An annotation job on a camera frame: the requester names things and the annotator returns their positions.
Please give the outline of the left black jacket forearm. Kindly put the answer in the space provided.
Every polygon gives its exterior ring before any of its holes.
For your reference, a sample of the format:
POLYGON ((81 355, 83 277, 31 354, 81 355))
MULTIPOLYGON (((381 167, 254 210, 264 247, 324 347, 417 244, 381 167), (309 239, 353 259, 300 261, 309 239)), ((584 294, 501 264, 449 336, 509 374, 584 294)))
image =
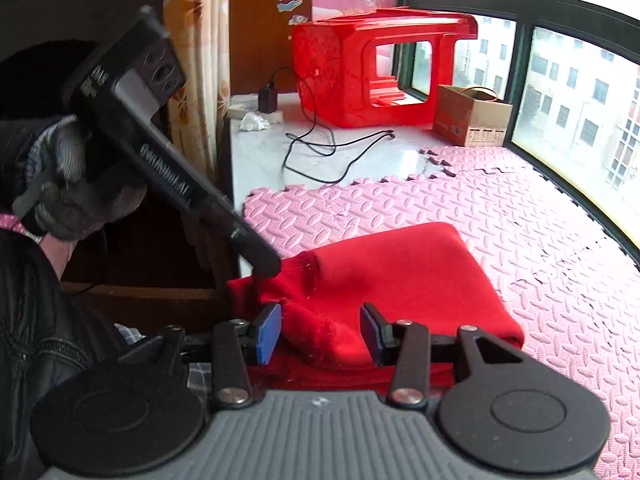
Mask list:
MULTIPOLYGON (((75 117, 2 122, 3 210, 49 168, 70 182, 84 172, 75 117)), ((1 232, 2 478, 35 479, 43 472, 29 431, 39 399, 126 347, 114 324, 68 301, 53 264, 32 238, 1 232)))

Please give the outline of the left gloved hand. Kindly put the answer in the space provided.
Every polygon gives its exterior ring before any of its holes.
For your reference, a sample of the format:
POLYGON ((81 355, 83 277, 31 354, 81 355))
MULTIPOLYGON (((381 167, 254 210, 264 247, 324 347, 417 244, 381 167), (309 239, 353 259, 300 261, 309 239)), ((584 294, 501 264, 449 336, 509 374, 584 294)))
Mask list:
POLYGON ((29 138, 9 158, 16 169, 9 205, 30 232, 83 240, 143 202, 146 184, 107 134, 74 115, 14 126, 29 138))

